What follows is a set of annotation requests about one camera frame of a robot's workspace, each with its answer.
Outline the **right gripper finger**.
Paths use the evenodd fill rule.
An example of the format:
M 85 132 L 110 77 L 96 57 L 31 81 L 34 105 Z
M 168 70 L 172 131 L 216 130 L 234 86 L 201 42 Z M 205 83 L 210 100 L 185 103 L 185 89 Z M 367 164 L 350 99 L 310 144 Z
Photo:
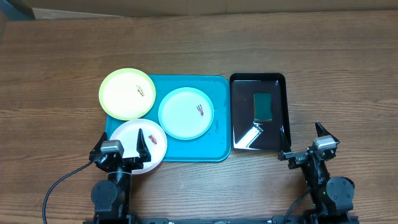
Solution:
M 327 131 L 324 128 L 324 126 L 321 124 L 321 122 L 316 121 L 315 122 L 315 128 L 317 130 L 317 136 L 318 137 L 331 136 L 337 144 L 340 143 L 340 141 L 334 135 L 332 135 L 329 131 Z
M 292 152 L 290 148 L 290 143 L 285 135 L 284 129 L 280 129 L 280 153 L 290 154 Z

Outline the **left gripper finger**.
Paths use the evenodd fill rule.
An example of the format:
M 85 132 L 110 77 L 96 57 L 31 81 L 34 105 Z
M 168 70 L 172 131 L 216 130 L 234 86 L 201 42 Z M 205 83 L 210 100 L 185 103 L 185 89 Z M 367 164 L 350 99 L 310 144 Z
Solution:
M 101 149 L 101 146 L 102 146 L 103 142 L 104 142 L 104 141 L 107 141 L 107 140 L 108 140 L 108 135 L 107 135 L 106 132 L 104 132 L 104 133 L 101 135 L 99 141 L 98 141 L 98 142 L 96 143 L 96 145 L 94 146 L 94 148 L 91 150 L 91 153 L 95 153 L 96 151 L 99 151 L 99 150 Z
M 143 130 L 140 128 L 137 135 L 136 151 L 139 153 L 139 158 L 142 162 L 150 162 L 151 154 L 147 147 L 146 140 L 144 137 Z

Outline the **white pink plate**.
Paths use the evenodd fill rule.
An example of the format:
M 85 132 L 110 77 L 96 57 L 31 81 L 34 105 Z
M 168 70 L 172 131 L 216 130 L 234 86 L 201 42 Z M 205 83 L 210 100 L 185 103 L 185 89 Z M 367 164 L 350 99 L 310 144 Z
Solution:
M 120 125 L 111 135 L 110 140 L 120 140 L 124 148 L 123 158 L 138 157 L 136 150 L 138 132 L 142 129 L 144 140 L 151 155 L 151 161 L 145 162 L 143 169 L 133 170 L 132 174 L 143 174 L 155 169 L 167 151 L 167 137 L 164 130 L 154 121 L 135 119 Z

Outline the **green and yellow sponge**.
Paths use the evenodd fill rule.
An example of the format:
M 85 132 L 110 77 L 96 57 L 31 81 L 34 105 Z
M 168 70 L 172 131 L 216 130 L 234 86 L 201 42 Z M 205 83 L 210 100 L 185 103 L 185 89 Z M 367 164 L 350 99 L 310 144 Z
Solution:
M 272 97 L 270 93 L 254 94 L 254 120 L 265 122 L 272 120 Z

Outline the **yellow-green plate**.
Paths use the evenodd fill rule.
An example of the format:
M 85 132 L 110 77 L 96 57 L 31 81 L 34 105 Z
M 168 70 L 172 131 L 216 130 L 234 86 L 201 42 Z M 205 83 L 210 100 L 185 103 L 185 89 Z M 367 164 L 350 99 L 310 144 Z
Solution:
M 146 73 L 135 68 L 121 68 L 102 81 L 98 98 L 108 115 L 129 121 L 141 118 L 151 110 L 156 89 Z

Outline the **light blue plate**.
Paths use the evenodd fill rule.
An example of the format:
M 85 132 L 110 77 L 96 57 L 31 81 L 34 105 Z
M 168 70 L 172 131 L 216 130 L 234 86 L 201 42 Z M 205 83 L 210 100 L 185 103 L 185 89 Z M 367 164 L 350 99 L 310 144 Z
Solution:
M 203 91 L 181 87 L 168 93 L 160 102 L 158 119 L 169 136 L 188 141 L 209 130 L 214 119 L 214 106 Z

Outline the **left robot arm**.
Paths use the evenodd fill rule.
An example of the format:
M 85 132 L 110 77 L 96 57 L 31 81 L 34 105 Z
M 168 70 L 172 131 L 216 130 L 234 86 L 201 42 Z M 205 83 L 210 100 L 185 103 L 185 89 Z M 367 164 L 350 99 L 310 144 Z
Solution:
M 136 151 L 137 157 L 124 158 L 121 141 L 109 140 L 103 133 L 90 152 L 89 160 L 108 174 L 108 178 L 97 182 L 91 191 L 95 206 L 93 223 L 142 223 L 130 212 L 132 171 L 143 169 L 144 163 L 151 161 L 141 129 L 137 134 Z

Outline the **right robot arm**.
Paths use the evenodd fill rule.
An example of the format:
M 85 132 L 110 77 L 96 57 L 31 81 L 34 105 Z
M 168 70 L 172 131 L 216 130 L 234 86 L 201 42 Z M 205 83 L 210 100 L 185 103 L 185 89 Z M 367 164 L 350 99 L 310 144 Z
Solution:
M 326 161 L 335 158 L 340 141 L 320 122 L 315 123 L 317 137 L 302 152 L 292 152 L 284 130 L 280 130 L 281 150 L 278 160 L 288 161 L 289 169 L 302 170 L 308 190 L 287 210 L 283 223 L 358 223 L 358 217 L 349 215 L 353 209 L 354 182 L 347 177 L 331 177 Z M 292 216 L 295 206 L 311 196 L 313 208 L 301 216 Z

